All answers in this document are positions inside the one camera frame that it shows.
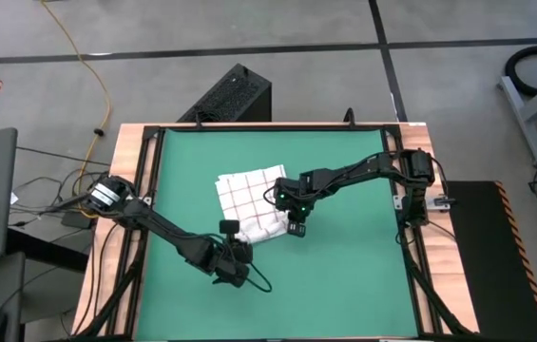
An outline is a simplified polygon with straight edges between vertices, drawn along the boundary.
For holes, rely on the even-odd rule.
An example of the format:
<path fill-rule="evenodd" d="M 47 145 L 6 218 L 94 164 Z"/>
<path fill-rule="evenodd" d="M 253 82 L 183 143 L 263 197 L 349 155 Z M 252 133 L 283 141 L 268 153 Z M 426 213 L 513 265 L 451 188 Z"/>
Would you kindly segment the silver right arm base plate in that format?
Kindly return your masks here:
<path fill-rule="evenodd" d="M 402 206 L 402 196 L 395 195 L 393 196 L 393 205 L 397 210 L 401 210 Z M 455 199 L 451 199 L 445 195 L 441 196 L 426 196 L 425 202 L 428 211 L 440 211 L 445 212 L 451 209 L 451 206 L 456 203 Z"/>

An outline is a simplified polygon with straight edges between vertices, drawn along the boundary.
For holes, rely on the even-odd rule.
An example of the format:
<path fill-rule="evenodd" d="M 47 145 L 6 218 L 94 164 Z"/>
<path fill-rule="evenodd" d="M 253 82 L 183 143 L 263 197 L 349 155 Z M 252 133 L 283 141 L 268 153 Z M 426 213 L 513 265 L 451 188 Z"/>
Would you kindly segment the white red-checked towel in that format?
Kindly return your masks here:
<path fill-rule="evenodd" d="M 218 176 L 215 185 L 224 218 L 240 222 L 236 239 L 256 244 L 286 233 L 287 214 L 275 208 L 271 190 L 277 178 L 285 177 L 283 164 Z"/>

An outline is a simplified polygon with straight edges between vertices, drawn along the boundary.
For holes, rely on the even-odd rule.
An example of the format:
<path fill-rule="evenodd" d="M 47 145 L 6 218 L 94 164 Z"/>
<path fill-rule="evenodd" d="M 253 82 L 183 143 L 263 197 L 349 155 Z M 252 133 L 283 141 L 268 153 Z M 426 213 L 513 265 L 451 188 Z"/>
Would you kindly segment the black computer tower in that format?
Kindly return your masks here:
<path fill-rule="evenodd" d="M 194 123 L 256 123 L 272 121 L 272 83 L 241 64 L 234 65 L 179 119 Z"/>

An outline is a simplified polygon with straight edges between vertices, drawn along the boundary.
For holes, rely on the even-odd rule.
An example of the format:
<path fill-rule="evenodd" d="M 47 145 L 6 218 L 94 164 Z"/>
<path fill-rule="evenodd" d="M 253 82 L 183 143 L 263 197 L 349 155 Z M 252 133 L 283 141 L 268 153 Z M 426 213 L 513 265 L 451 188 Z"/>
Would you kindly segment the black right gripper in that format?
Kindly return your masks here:
<path fill-rule="evenodd" d="M 287 233 L 304 238 L 306 226 L 304 223 L 314 209 L 316 189 L 311 173 L 302 173 L 297 180 L 277 178 L 273 188 L 275 207 L 288 213 Z"/>

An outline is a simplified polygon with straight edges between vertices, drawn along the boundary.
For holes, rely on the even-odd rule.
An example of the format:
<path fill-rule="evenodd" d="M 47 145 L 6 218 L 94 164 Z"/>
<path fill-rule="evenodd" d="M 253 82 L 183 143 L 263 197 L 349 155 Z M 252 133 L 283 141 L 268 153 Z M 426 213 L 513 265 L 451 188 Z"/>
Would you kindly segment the grey metal stand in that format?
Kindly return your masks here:
<path fill-rule="evenodd" d="M 500 79 L 498 87 L 505 94 L 537 165 L 537 95 L 525 102 L 508 76 Z"/>

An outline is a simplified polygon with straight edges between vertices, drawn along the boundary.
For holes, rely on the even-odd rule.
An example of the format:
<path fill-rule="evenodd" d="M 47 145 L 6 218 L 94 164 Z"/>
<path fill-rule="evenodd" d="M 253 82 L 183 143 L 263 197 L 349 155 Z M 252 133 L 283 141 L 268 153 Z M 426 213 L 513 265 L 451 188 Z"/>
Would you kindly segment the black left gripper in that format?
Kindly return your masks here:
<path fill-rule="evenodd" d="M 253 261 L 253 246 L 247 242 L 235 240 L 218 248 L 218 257 L 212 281 L 214 285 L 229 284 L 240 288 L 249 275 L 249 265 Z"/>

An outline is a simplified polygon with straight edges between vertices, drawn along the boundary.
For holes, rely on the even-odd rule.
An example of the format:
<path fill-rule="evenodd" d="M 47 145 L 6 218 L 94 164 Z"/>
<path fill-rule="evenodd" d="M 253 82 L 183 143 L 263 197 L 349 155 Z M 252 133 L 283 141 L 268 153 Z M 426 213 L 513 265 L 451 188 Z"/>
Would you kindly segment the black power brick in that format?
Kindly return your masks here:
<path fill-rule="evenodd" d="M 88 218 L 80 212 L 67 212 L 61 219 L 61 224 L 76 229 L 89 230 L 93 226 L 94 219 Z"/>

